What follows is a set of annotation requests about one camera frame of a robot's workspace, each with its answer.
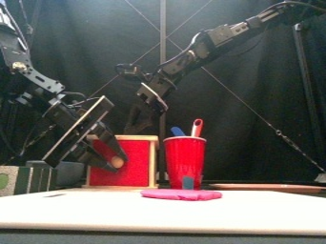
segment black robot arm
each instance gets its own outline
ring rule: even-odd
[[[116,137],[101,119],[113,108],[109,100],[101,96],[71,106],[64,102],[65,87],[63,84],[36,71],[31,62],[29,50],[20,29],[4,4],[0,3],[0,45],[1,45],[1,93],[11,94],[11,102],[28,106],[45,118],[59,139],[41,149],[37,158],[52,167],[71,154],[81,163],[108,171],[117,168],[96,152],[88,135],[96,138],[116,152],[123,162],[127,155]]]
[[[138,65],[127,64],[119,64],[116,71],[121,76],[128,78],[135,76],[142,79],[142,88],[138,90],[136,95],[155,114],[160,115],[168,109],[166,98],[170,92],[176,89],[178,82],[191,71],[223,56],[226,52],[266,29],[280,24],[294,25],[302,21],[303,9],[313,10],[305,15],[305,18],[325,13],[326,10],[321,8],[325,7],[325,2],[321,7],[318,6],[319,2],[310,1],[307,4],[299,1],[283,1],[235,25],[223,25],[212,30],[200,31],[194,36],[186,50],[160,64],[152,74],[144,73]],[[129,114],[128,128],[136,126],[136,118],[139,117],[136,112],[142,112],[135,107],[140,108],[139,103],[131,109],[133,112]]]

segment box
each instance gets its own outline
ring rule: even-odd
[[[116,173],[88,167],[85,187],[156,188],[158,136],[116,135],[116,138],[128,161]],[[115,152],[97,139],[92,143],[95,150],[109,162]]]
[[[56,175],[55,169],[0,166],[0,196],[52,191]]]

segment table surface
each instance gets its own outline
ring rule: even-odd
[[[220,199],[146,198],[140,190],[69,189],[0,197],[1,229],[175,234],[326,235],[326,198],[219,191]]]

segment red box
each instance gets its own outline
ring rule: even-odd
[[[116,135],[120,146],[127,154],[116,173],[96,167],[88,167],[87,187],[156,187],[156,149],[158,136],[155,135]],[[111,161],[116,155],[107,145],[93,140],[95,150]]]

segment green object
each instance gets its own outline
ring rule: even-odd
[[[0,196],[52,191],[56,175],[52,168],[0,166]]]

